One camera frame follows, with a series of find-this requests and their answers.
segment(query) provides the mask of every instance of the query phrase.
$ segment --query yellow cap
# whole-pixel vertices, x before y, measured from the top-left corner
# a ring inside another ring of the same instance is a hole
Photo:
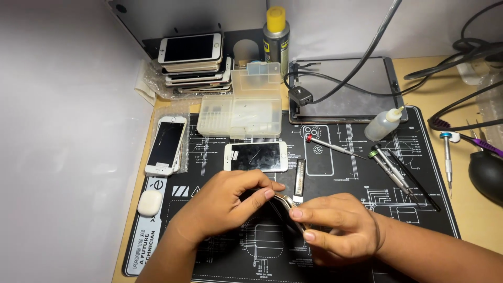
[[[285,8],[281,6],[270,7],[267,10],[267,29],[270,32],[280,32],[285,29]]]

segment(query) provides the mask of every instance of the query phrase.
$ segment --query plastic squeeze bottle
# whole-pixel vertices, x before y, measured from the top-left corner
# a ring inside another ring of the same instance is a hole
[[[382,140],[398,127],[402,117],[402,110],[403,106],[379,113],[365,128],[365,137],[373,142]]]

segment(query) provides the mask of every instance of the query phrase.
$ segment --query right hand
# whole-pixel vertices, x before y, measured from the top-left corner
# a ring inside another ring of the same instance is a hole
[[[362,261],[373,256],[384,243],[385,235],[374,213],[348,193],[307,201],[292,208],[290,218],[333,228],[330,233],[308,229],[303,234],[311,247],[314,263],[318,265]]]

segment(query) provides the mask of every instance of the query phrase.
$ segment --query fingernail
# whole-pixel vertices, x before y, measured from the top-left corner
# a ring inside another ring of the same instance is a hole
[[[308,242],[314,241],[314,234],[312,232],[304,232],[304,239]]]
[[[300,209],[294,208],[292,210],[292,215],[295,218],[301,218],[302,217],[302,211]]]
[[[264,192],[264,195],[266,196],[266,199],[271,199],[274,196],[274,191],[269,189]]]

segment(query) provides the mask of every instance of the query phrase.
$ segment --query wooden desk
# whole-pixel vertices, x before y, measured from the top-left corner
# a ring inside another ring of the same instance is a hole
[[[412,86],[417,81],[405,81],[403,76],[420,70],[437,65],[445,59],[445,56],[438,57],[422,57],[422,58],[406,58],[394,59],[393,64],[398,76],[398,81],[401,89]],[[443,71],[431,77],[428,82],[419,89],[408,93],[404,96],[404,100],[409,105],[419,107],[423,113],[423,118],[426,121],[435,112],[450,103],[467,96],[476,91],[476,87],[466,85],[459,77],[456,68]],[[283,109],[288,109],[288,93],[286,87],[282,87],[281,96],[283,99]],[[168,106],[167,100],[158,100],[155,103],[154,109]],[[478,108],[469,100],[467,107],[457,109],[446,114],[443,119],[450,122],[453,126],[461,126],[466,124],[466,119],[470,123],[474,123],[475,119],[481,121],[480,115],[477,114]],[[191,106],[191,112],[199,112],[200,105]],[[150,138],[152,133],[153,116],[150,120],[150,127],[141,157],[140,168],[136,178],[136,185],[131,199],[131,206],[122,236],[122,243],[117,257],[114,276],[112,283],[129,283],[136,280],[135,277],[125,277],[122,274],[122,263],[126,253],[127,242],[133,225],[136,206],[140,198],[140,193],[145,178],[145,164],[148,158]],[[438,138],[439,133],[430,130],[430,139],[432,146],[437,156],[437,162],[440,165],[442,177],[446,180],[444,167],[444,146],[441,139]],[[472,185],[468,177],[468,164],[470,162],[470,153],[475,152],[476,148],[464,141],[458,144],[451,145],[451,158],[453,166],[453,183],[452,183],[452,208],[454,216],[459,226],[461,238],[468,242],[488,248],[495,252],[503,254],[503,208],[487,200],[482,196]]]

